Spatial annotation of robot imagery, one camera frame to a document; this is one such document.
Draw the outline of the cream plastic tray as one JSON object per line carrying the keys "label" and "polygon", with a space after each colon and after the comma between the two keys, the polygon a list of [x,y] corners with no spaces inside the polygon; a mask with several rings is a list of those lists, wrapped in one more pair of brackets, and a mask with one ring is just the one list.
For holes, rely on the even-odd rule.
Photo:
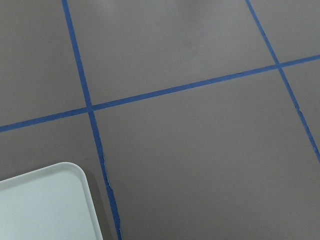
{"label": "cream plastic tray", "polygon": [[2,240],[101,240],[85,172],[60,162],[0,182]]}

